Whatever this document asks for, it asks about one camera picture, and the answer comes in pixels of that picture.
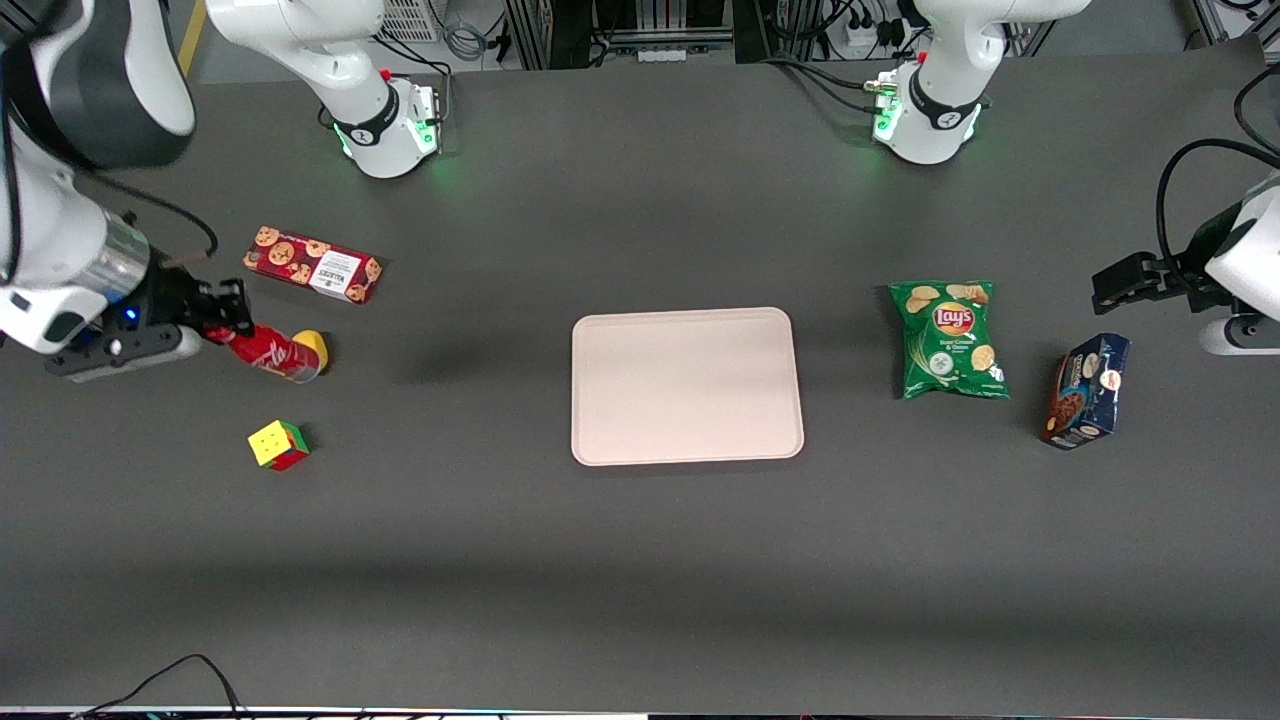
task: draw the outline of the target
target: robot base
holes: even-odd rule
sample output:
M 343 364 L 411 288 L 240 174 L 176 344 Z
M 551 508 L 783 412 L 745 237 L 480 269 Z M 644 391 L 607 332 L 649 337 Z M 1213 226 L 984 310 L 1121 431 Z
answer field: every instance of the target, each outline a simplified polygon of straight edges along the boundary
M 399 94 L 399 115 L 383 131 L 376 143 L 361 145 L 334 128 L 342 140 L 343 152 L 366 176 L 375 178 L 403 176 L 440 147 L 435 91 L 402 78 L 393 78 L 387 85 Z
M 1256 313 L 1213 320 L 1201 331 L 1201 347 L 1213 355 L 1280 355 L 1280 324 Z
M 928 115 L 911 100 L 911 94 L 905 91 L 911 83 L 911 76 L 919 69 L 919 63 L 906 63 L 879 74 L 881 85 L 892 83 L 899 90 L 887 102 L 878 102 L 882 105 L 881 114 L 872 126 L 872 138 L 887 145 L 908 163 L 937 165 L 950 160 L 960 146 L 973 137 L 982 105 L 975 106 L 969 118 L 961 118 L 955 113 L 956 122 L 950 129 L 934 128 Z

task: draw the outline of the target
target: table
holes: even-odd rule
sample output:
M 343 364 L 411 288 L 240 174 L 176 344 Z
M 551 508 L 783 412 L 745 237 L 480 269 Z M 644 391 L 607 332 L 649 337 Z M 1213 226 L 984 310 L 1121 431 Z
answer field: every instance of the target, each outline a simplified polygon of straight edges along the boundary
M 198 88 L 189 154 L 131 178 L 223 232 L 200 274 L 270 223 L 385 256 L 383 287 L 248 279 L 260 320 L 337 338 L 310 386 L 215 348 L 82 387 L 0 352 L 0 702 L 201 651 L 251 705 L 1276 716 L 1280 372 L 1201 352 L 1178 301 L 1089 309 L 1092 273 L 1153 249 L 1165 160 L 1236 137 L 1261 67 L 1248 41 L 1012 60 L 937 168 L 774 68 L 477 73 L 443 156 L 390 182 L 302 85 Z M 1265 172 L 1198 156 L 1175 236 Z M 996 283 L 1012 401 L 895 398 L 879 286 L 931 277 Z M 768 305 L 799 457 L 575 464 L 580 316 Z M 1103 329 L 1134 341 L 1120 434 L 1059 452 L 1055 359 Z M 283 475 L 244 441 L 276 418 L 316 450 Z M 197 671 L 148 696 L 218 698 Z

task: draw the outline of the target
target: power strip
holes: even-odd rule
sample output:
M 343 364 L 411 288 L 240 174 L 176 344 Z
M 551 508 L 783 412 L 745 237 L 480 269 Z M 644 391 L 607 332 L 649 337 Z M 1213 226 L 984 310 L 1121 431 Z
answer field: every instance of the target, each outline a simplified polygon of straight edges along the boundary
M 876 47 L 876 26 L 865 29 L 845 26 L 845 47 L 855 53 L 869 53 L 872 47 Z

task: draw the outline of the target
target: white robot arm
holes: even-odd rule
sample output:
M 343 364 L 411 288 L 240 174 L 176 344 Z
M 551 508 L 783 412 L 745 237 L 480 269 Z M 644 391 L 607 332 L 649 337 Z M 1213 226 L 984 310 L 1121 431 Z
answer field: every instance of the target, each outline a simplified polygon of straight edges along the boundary
M 883 117 L 872 137 L 904 160 L 933 165 L 951 159 L 973 136 L 979 100 L 1005 56 L 1001 23 L 1061 19 L 1089 0 L 915 0 L 933 27 L 923 63 L 881 73 L 868 90 L 881 92 Z
M 402 176 L 439 146 L 435 92 L 385 78 L 357 45 L 381 29 L 384 0 L 207 0 L 209 19 L 236 45 L 301 77 L 334 119 L 343 150 L 366 174 Z
M 1183 252 L 1135 252 L 1093 275 L 1098 315 L 1183 295 L 1192 313 L 1231 309 L 1201 332 L 1206 351 L 1280 355 L 1280 173 L 1201 225 Z
M 347 42 L 378 32 L 383 0 L 210 0 L 209 9 L 233 41 L 316 91 L 365 173 L 403 174 L 435 151 L 434 92 L 384 78 Z M 0 341 L 84 380 L 189 356 L 212 327 L 251 336 L 241 281 L 192 278 L 74 187 L 76 170 L 173 163 L 195 132 L 161 0 L 47 0 L 44 12 L 0 67 Z
M 76 343 L 74 361 L 51 366 L 76 379 L 191 355 L 200 337 L 187 325 L 220 293 L 164 268 L 142 233 L 73 183 L 74 169 L 165 165 L 191 140 L 195 108 L 161 5 L 47 12 L 42 32 L 3 56 L 0 333 L 46 355 Z

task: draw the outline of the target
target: chocolate cookie box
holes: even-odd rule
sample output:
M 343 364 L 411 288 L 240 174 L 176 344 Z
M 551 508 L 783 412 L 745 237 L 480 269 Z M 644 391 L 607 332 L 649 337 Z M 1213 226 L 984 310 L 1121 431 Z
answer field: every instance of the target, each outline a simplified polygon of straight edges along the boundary
M 1115 432 L 1129 341 L 1102 333 L 1062 359 L 1041 439 L 1061 450 Z
M 266 225 L 244 254 L 244 266 L 356 305 L 369 302 L 383 275 L 372 255 Z

